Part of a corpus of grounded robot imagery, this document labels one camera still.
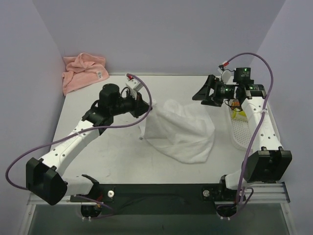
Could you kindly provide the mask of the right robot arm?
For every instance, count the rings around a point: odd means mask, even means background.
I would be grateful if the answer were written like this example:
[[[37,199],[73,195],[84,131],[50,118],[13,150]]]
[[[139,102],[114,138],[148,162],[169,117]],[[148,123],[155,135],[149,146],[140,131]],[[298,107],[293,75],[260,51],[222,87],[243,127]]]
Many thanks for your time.
[[[232,84],[210,74],[192,97],[202,105],[213,107],[221,107],[224,101],[236,99],[247,117],[251,139],[241,169],[225,175],[225,184],[217,187],[217,195],[224,201],[233,197],[235,190],[241,191],[255,182],[279,181],[292,161],[292,154],[277,138],[268,113],[269,91],[256,84],[250,78],[250,72],[250,68],[237,68]]]

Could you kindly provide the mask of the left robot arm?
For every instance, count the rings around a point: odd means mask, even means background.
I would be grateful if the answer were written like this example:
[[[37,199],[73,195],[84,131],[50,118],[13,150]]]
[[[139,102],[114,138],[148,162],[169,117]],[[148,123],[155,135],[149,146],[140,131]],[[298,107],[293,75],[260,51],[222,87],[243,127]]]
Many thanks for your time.
[[[106,84],[99,98],[82,116],[74,130],[65,138],[56,141],[54,148],[39,159],[31,158],[26,163],[26,188],[49,205],[56,205],[64,196],[81,194],[87,201],[96,200],[99,182],[87,174],[77,179],[63,179],[71,162],[93,140],[107,129],[114,128],[115,116],[130,113],[134,118],[145,118],[152,110],[152,102],[145,102],[139,92],[146,88],[143,82],[126,82],[127,96],[123,97],[116,84]]]

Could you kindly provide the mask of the white towel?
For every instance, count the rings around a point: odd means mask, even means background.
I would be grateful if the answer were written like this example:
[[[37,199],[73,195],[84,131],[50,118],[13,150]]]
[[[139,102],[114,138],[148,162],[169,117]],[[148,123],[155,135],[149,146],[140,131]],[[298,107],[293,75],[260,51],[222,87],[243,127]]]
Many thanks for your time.
[[[173,99],[162,106],[153,102],[139,128],[141,139],[184,164],[206,162],[215,140],[215,125],[202,105],[182,105]]]

